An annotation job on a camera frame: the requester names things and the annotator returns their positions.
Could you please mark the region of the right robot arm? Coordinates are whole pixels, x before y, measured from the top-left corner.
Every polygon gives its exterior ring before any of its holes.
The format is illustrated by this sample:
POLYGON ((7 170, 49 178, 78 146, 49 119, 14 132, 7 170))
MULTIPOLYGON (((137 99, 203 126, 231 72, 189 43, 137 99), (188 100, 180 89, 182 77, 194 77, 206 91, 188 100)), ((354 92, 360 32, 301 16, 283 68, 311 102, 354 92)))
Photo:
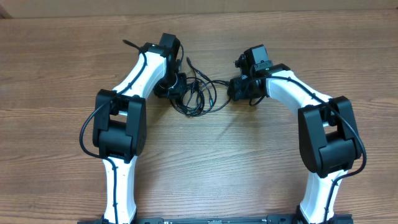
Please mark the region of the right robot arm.
POLYGON ((247 49, 234 64, 241 74, 230 81, 232 100, 255 106, 272 98, 298 119, 299 152, 308 169, 305 194, 294 215, 268 215, 267 222, 353 223, 351 215, 334 212, 342 180, 359 174, 367 163, 350 100, 314 90, 288 66, 273 64, 263 45, 247 49))

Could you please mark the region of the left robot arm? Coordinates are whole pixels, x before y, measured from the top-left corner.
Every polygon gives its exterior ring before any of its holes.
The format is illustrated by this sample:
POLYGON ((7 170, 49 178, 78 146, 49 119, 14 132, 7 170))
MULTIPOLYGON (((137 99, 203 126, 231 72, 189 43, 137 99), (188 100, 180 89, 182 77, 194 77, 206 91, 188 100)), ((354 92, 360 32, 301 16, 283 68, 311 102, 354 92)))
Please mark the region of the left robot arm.
POLYGON ((176 100, 187 86, 177 57, 182 45, 173 34, 162 34, 158 44, 145 43, 127 77, 112 90, 96 95, 93 145, 106 172, 107 202, 98 223, 134 223, 135 168, 147 137, 146 101, 151 93, 176 100))

